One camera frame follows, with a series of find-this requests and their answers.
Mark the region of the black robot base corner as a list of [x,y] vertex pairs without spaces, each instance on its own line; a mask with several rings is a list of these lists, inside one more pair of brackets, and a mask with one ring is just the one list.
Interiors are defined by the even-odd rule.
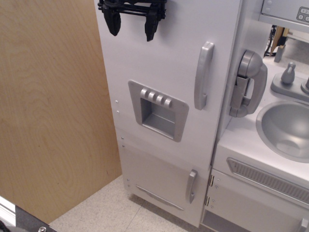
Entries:
[[0,197],[0,222],[11,232],[56,232],[47,223],[3,197]]

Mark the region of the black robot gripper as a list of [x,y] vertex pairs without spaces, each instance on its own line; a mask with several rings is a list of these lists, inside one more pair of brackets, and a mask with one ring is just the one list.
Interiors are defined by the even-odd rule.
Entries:
[[154,38],[158,26],[158,17],[165,16],[166,0],[99,0],[98,9],[103,12],[109,32],[117,36],[121,27],[120,14],[145,16],[145,34],[147,41]]

